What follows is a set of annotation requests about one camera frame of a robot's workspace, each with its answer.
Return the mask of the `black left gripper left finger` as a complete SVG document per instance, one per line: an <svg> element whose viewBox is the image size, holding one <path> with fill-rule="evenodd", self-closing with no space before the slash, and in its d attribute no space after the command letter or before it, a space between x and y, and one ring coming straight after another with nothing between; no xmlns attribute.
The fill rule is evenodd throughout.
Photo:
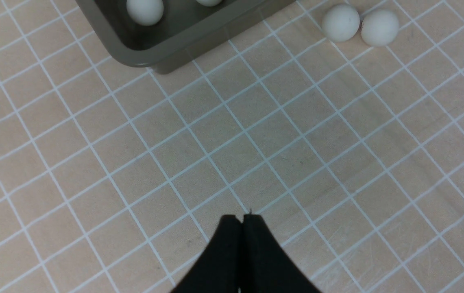
<svg viewBox="0 0 464 293"><path fill-rule="evenodd" d="M207 247L173 293L237 293L242 223L224 215Z"/></svg>

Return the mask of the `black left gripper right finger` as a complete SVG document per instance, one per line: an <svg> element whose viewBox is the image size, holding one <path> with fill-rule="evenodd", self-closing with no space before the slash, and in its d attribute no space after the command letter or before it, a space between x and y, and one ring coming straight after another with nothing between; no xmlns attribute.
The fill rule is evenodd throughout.
<svg viewBox="0 0 464 293"><path fill-rule="evenodd" d="M241 293L319 293L293 263L269 230L263 217L243 217Z"/></svg>

